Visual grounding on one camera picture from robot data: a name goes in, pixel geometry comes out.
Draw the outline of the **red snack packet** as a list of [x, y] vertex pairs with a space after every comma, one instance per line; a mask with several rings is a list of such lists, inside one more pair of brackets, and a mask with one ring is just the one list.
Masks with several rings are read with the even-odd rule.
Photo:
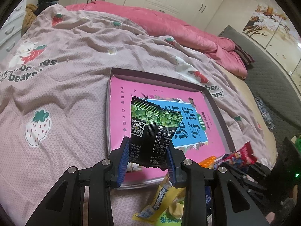
[[243, 168], [255, 164], [257, 158], [254, 156], [250, 142], [247, 142], [238, 151], [223, 159], [222, 162], [228, 162], [236, 168]]

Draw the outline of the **orange yellow cracker packet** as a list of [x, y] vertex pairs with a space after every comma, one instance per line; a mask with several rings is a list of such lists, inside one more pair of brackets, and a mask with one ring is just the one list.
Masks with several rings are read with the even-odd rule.
[[216, 159], [217, 159], [217, 157], [211, 156], [211, 157], [208, 157], [208, 158], [204, 159], [203, 161], [199, 162], [198, 164], [203, 168], [212, 169], [214, 167], [214, 163], [215, 163]]

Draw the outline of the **light green candy bag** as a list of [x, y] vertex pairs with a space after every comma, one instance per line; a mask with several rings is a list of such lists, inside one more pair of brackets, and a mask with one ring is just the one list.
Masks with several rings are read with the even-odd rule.
[[184, 212], [184, 200], [177, 200], [161, 214], [155, 225], [181, 225]]

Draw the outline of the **yellow Alpenliebe candy packet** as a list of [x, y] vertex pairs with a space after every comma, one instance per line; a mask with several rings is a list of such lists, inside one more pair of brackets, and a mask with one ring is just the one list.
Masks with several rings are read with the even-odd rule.
[[184, 191], [184, 188], [175, 188], [166, 174], [155, 193], [151, 204], [147, 205], [140, 212], [135, 213], [132, 220], [154, 224], [164, 211]]

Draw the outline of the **black green pea packet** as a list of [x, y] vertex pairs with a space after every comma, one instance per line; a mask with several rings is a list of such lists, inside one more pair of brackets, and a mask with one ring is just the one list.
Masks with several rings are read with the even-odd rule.
[[129, 161], [144, 167], [166, 169], [167, 148], [183, 117], [180, 111], [132, 97]]

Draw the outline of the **blue snack packet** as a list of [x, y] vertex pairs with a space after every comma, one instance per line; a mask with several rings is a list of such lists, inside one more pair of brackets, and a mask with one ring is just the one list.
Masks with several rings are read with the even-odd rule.
[[206, 196], [206, 210], [211, 209], [211, 187], [205, 187], [205, 196]]

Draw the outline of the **dark patterned cloth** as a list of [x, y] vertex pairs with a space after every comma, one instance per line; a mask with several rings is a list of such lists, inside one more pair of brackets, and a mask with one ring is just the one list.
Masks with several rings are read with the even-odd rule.
[[270, 113], [267, 111], [267, 108], [260, 97], [255, 96], [254, 100], [256, 102], [256, 105], [259, 109], [259, 112], [262, 115], [262, 118], [267, 126], [267, 128], [272, 132], [274, 129], [274, 121], [272, 120], [272, 117], [270, 116]]

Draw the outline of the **grey headboard cushion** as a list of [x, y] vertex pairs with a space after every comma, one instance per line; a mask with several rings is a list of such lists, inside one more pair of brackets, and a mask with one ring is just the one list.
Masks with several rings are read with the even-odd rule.
[[231, 39], [254, 59], [246, 67], [248, 76], [245, 82], [270, 115], [267, 126], [272, 128], [277, 148], [281, 148], [285, 138], [300, 134], [298, 94], [272, 59], [233, 27], [226, 26], [219, 36]]

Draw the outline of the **pink quilt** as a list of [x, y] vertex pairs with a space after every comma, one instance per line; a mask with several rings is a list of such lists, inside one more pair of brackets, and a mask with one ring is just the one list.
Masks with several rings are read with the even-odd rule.
[[65, 8], [69, 11], [105, 12], [127, 18], [141, 26], [150, 36], [171, 36], [181, 46], [205, 54], [233, 75], [247, 77], [246, 66], [235, 52], [235, 43], [231, 39], [204, 32], [169, 14], [105, 1], [68, 5]]

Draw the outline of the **pink strawberry bed sheet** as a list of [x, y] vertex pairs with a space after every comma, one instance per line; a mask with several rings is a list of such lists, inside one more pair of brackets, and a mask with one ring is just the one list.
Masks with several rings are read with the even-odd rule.
[[192, 71], [200, 72], [235, 147], [249, 142], [261, 163], [274, 163], [252, 110], [215, 61], [121, 16], [54, 5], [1, 61], [1, 205], [15, 225], [27, 223], [66, 169], [89, 168], [107, 156], [113, 67], [195, 84], [200, 79]]

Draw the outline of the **white drawer cabinet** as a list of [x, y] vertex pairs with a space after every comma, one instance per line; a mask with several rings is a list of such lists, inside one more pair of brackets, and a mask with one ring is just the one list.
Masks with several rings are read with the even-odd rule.
[[1, 28], [0, 58], [3, 60], [21, 38], [23, 20], [26, 14], [27, 0], [22, 0], [10, 14]]

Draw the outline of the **brown knitted cloth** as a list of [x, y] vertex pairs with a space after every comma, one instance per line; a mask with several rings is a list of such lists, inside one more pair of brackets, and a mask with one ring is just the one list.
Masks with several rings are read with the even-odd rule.
[[22, 28], [21, 28], [21, 35], [23, 36], [26, 31], [30, 28], [31, 24], [36, 19], [35, 11], [37, 10], [37, 6], [34, 4], [27, 4], [26, 5], [26, 13], [23, 19]]

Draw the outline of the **dark clothes pile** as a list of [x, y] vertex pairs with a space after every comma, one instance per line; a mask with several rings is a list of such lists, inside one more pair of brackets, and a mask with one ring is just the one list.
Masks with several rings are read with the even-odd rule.
[[36, 16], [38, 16], [42, 11], [44, 11], [49, 6], [55, 5], [59, 2], [59, 0], [38, 0], [37, 9], [34, 12]]

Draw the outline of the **tree painting wall panels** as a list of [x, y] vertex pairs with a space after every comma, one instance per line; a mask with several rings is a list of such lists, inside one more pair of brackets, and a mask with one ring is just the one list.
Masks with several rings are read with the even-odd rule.
[[283, 11], [258, 4], [242, 32], [261, 45], [300, 89], [300, 35]]

